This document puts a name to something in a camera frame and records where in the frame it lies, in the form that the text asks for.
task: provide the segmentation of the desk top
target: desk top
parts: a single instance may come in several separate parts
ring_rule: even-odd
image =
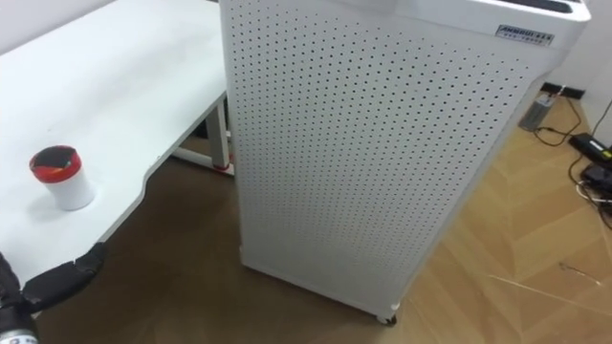
[[[0,56],[0,251],[22,283],[107,239],[223,96],[220,27],[204,0],[121,0]],[[58,210],[29,171],[55,144],[98,192],[81,210]]]

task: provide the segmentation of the desk leg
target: desk leg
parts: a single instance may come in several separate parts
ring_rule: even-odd
[[[180,147],[172,153],[172,156],[233,176],[233,163],[230,163],[229,135],[226,129],[225,113],[225,105],[223,100],[221,100],[217,105],[216,111],[212,111],[207,115],[206,122],[210,157]]]
[[[230,149],[226,128],[226,107],[223,101],[217,105],[216,112],[208,115],[206,122],[212,165],[218,170],[226,170],[230,167]]]

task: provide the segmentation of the white air purifier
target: white air purifier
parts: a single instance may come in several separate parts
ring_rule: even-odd
[[[392,321],[590,18],[553,0],[224,0],[245,266]]]

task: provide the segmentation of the cable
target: cable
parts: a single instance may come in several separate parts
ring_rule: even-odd
[[[586,191],[586,187],[584,186],[584,181],[578,182],[576,184],[576,192],[585,200],[593,201],[596,203],[604,203],[604,204],[612,204],[612,200],[598,199],[593,198],[588,192],[586,194],[582,193],[582,191]]]
[[[569,131],[567,131],[565,133],[563,133],[561,131],[558,131],[557,129],[555,129],[553,127],[537,127],[533,131],[535,138],[538,139],[540,142],[546,144],[547,146],[551,146],[551,147],[559,147],[559,146],[561,146],[563,143],[565,143],[567,138],[572,136],[572,133],[574,132],[574,130],[576,130],[582,124],[582,118],[580,117],[580,114],[578,113],[578,111],[574,107],[574,104],[572,103],[572,100],[570,100],[570,98],[566,98],[566,99],[567,99],[567,102],[570,103],[570,107],[572,108],[572,111],[574,111],[574,115],[576,116],[576,119],[578,120],[578,122],[572,127],[572,129],[570,129]],[[542,131],[542,130],[546,130],[548,132],[561,135],[561,140],[559,142],[551,143],[551,142],[541,138],[539,136],[539,132]]]
[[[574,108],[574,105],[572,104],[571,101],[570,101],[570,105],[572,106],[572,109],[577,114],[578,112],[576,111],[576,108]],[[610,100],[608,105],[605,107],[605,111],[603,111],[603,115],[601,115],[600,119],[598,119],[597,123],[595,123],[595,126],[593,127],[593,131],[591,132],[591,136],[595,137],[595,133],[599,129],[600,124],[607,117],[611,107],[612,107],[612,99]],[[578,193],[581,196],[583,196],[583,198],[586,197],[586,200],[597,209],[597,212],[600,215],[600,218],[601,218],[601,221],[603,222],[603,224],[608,229],[612,230],[612,224],[610,224],[608,222],[607,215],[603,211],[603,206],[601,205],[601,204],[612,203],[611,202],[612,200],[593,199],[593,197],[591,197],[591,195],[587,192],[586,188],[584,187],[583,182],[579,182],[579,181],[576,180],[576,178],[574,178],[574,171],[573,171],[574,167],[582,160],[582,157],[584,157],[584,156],[582,154],[580,154],[580,156],[576,160],[574,160],[574,162],[572,162],[570,164],[569,168],[567,169],[567,176],[570,178],[572,183],[574,183],[574,185],[576,186],[576,190],[578,191]]]

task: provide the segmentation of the red lid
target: red lid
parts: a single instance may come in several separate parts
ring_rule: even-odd
[[[45,148],[30,160],[30,170],[43,183],[64,182],[73,177],[80,166],[76,149],[67,145]]]

